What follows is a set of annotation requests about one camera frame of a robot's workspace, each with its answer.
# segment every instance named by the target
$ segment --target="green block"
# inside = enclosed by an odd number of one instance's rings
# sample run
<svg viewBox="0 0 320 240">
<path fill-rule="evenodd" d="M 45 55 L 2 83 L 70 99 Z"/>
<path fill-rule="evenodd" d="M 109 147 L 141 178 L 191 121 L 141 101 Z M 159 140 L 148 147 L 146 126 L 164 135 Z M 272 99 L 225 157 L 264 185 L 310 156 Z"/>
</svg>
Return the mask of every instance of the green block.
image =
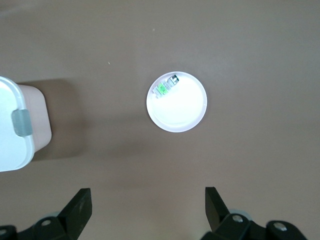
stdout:
<svg viewBox="0 0 320 240">
<path fill-rule="evenodd" d="M 165 95 L 168 93 L 168 90 L 166 87 L 163 85 L 163 83 L 160 83 L 157 87 L 158 91 L 160 92 L 161 95 Z"/>
</svg>

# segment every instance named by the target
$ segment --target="brown surface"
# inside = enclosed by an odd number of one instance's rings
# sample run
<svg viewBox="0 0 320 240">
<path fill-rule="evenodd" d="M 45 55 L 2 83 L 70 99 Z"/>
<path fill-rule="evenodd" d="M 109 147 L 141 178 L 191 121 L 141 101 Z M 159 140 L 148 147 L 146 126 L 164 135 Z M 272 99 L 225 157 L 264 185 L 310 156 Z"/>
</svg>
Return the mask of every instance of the brown surface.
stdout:
<svg viewBox="0 0 320 240">
<path fill-rule="evenodd" d="M 204 188 L 260 225 L 320 236 L 318 1 L 15 1 L 0 7 L 0 74 L 45 95 L 52 142 L 0 173 L 0 225 L 29 227 L 90 187 L 79 239 L 198 240 Z M 171 71 L 208 108 L 169 133 L 145 98 Z"/>
</svg>

